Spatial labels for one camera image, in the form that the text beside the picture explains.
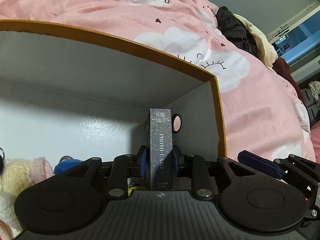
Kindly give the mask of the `orange cardboard storage box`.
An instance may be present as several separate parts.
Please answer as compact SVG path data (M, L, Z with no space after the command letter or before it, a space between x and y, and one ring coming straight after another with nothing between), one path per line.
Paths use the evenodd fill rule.
M97 31L1 20L1 147L6 158L135 153L152 108L182 118L174 142L226 155L217 79L183 59Z

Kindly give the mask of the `white black plush toy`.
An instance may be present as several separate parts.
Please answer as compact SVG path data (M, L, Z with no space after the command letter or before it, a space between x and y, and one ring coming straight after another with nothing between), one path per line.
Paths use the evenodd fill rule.
M14 211L14 197L1 192L1 239L15 239L22 231L22 227Z

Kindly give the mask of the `white crochet plush toy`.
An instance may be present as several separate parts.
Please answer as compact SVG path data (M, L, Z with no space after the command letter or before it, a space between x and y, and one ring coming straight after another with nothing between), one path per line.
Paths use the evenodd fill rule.
M16 198L25 189L54 175L49 162L44 158L8 159L1 174L1 191Z

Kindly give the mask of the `pink duvet cover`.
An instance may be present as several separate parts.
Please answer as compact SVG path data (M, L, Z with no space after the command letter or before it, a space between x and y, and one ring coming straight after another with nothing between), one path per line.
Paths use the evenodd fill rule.
M84 27L133 40L207 69L217 77L227 155L248 150L270 160L294 154L310 161L309 117L284 61L266 46L263 57L233 43L221 8L208 0L1 0L1 18Z

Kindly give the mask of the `black clothing pile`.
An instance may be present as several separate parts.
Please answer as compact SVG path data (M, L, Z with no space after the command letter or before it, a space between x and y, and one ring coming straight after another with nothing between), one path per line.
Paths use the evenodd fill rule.
M215 14L217 28L228 41L258 58L258 47L253 35L227 7L219 7Z

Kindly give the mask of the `white door frame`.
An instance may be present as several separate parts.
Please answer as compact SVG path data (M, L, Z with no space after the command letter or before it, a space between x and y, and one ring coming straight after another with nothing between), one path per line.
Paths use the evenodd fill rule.
M319 1L267 36L296 83L319 73Z

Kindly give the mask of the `grey photo card box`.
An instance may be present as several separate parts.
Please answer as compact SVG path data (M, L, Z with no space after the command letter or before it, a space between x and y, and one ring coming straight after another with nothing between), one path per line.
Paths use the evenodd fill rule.
M146 119L148 179L152 191L170 191L172 182L172 125L170 109L149 109Z

